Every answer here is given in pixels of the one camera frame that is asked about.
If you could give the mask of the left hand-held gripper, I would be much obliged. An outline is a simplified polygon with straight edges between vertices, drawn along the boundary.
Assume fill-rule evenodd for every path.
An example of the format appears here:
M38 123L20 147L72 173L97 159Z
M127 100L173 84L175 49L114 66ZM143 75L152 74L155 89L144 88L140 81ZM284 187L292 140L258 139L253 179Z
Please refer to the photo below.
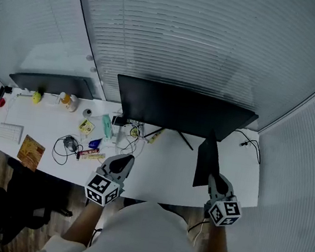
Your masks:
M86 198L100 206L106 206L123 193L124 181L132 170L135 157L119 154L107 158L92 172L84 188Z

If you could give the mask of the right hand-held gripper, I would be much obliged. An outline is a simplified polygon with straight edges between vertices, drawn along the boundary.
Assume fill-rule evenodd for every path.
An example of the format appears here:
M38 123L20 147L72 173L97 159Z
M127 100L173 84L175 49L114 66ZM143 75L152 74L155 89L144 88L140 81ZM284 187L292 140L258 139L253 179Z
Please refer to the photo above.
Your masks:
M210 199L205 206L205 218L209 218L215 226L224 227L234 224L242 217L241 204L234 195L231 182L219 174L208 177L208 193Z

